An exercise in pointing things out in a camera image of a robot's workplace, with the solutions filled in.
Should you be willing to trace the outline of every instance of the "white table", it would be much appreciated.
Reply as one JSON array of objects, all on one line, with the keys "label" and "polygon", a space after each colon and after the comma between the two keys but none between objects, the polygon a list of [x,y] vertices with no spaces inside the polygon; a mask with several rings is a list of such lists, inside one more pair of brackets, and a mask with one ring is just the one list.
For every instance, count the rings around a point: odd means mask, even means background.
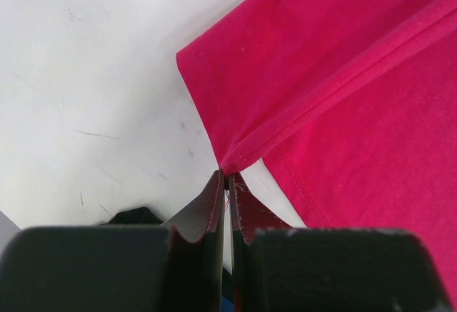
[{"label": "white table", "polygon": [[[0,211],[26,228],[186,205],[217,164],[175,54],[242,1],[0,0]],[[243,176],[303,225],[261,162]]]}]

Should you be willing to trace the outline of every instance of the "gray floor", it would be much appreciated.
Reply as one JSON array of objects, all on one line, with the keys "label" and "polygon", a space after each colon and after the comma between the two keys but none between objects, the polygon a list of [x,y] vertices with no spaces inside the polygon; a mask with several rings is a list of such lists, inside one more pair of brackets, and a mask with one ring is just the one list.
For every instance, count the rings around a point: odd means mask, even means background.
[{"label": "gray floor", "polygon": [[8,242],[19,231],[20,229],[16,224],[10,221],[9,218],[0,211],[0,255],[3,253]]}]

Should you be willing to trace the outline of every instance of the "red fabric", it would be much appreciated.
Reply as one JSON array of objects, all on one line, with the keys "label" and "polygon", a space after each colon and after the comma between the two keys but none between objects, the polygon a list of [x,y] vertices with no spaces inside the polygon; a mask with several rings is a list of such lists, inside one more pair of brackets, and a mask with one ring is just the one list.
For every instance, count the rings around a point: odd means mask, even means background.
[{"label": "red fabric", "polygon": [[457,303],[457,0],[247,0],[178,66],[225,172],[310,227],[399,227]]}]

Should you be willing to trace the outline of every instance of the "white surface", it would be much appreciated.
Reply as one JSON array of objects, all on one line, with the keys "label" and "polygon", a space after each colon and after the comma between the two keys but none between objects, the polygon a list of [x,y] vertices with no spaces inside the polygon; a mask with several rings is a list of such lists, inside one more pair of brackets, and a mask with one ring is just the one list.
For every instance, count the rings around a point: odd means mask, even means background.
[{"label": "white surface", "polygon": [[[217,165],[175,53],[241,1],[0,0],[0,210],[92,224],[195,197]],[[243,175],[303,225],[262,163]]]}]

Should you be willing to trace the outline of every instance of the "folded cloth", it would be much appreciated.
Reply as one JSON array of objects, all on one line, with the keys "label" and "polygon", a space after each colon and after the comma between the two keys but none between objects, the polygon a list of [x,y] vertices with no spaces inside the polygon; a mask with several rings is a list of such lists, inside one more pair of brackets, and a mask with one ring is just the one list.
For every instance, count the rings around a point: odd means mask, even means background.
[{"label": "folded cloth", "polygon": [[457,303],[457,0],[246,0],[180,51],[219,165],[310,227],[419,235]]}]

